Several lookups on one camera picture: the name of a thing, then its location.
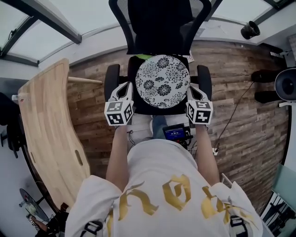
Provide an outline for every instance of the mesh chair back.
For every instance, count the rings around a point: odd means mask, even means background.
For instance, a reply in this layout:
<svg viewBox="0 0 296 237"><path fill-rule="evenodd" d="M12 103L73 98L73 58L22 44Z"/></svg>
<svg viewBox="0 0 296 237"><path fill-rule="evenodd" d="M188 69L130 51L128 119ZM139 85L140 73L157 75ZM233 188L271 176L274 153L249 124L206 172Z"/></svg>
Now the mesh chair back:
<svg viewBox="0 0 296 237"><path fill-rule="evenodd" d="M128 45L127 54L189 55L211 11L209 0L109 0Z"/></svg>

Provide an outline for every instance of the electronic device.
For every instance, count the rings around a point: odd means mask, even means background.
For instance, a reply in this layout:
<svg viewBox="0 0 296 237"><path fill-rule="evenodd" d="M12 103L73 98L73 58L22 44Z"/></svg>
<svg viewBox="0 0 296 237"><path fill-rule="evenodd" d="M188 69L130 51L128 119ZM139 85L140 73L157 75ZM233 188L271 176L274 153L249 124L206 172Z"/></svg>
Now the electronic device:
<svg viewBox="0 0 296 237"><path fill-rule="evenodd" d="M191 143L193 136L190 134L190 127L185 127L184 124L177 124L162 128L166 140L179 143L185 149Z"/></svg>

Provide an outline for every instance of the round cushion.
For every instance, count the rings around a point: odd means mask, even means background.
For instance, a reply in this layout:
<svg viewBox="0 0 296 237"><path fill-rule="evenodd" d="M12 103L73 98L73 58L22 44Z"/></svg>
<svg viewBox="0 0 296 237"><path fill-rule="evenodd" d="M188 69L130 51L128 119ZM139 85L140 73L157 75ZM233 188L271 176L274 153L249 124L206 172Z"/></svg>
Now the round cushion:
<svg viewBox="0 0 296 237"><path fill-rule="evenodd" d="M147 59L136 74L136 87L143 100L160 109L171 108L186 96L190 76L177 58L156 55Z"/></svg>

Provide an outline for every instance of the wooden floor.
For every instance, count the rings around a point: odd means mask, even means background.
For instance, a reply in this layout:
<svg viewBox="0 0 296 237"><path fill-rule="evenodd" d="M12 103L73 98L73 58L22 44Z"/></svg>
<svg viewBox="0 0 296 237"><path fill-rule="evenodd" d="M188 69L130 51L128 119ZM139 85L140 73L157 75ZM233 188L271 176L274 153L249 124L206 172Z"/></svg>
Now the wooden floor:
<svg viewBox="0 0 296 237"><path fill-rule="evenodd" d="M190 64L190 74L196 75L200 64L209 67L212 77L214 116L209 134L214 146L238 99L251 85L252 72L280 69L285 64L280 59L276 62L269 49L259 46L195 41L191 51L195 62ZM103 55L71 67L70 75L104 81L107 67L115 63L121 65L121 75L127 75L129 57L126 50ZM254 83L244 95L220 139L216 156L219 171L243 188L259 214L271 195L288 127L285 107L279 108L278 102L260 104L254 100L254 92L260 90L273 90L273 84ZM92 173L101 177L105 176L114 133L105 120L104 103L103 86L69 84L68 105L74 129Z"/></svg>

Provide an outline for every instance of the small screen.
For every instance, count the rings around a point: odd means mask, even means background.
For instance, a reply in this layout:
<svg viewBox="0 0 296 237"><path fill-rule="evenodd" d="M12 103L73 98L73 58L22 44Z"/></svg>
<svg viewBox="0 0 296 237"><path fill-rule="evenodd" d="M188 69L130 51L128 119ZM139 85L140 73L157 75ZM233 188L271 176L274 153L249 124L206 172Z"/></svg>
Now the small screen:
<svg viewBox="0 0 296 237"><path fill-rule="evenodd" d="M167 140L177 140L185 137L183 128L167 130L165 131L165 136Z"/></svg>

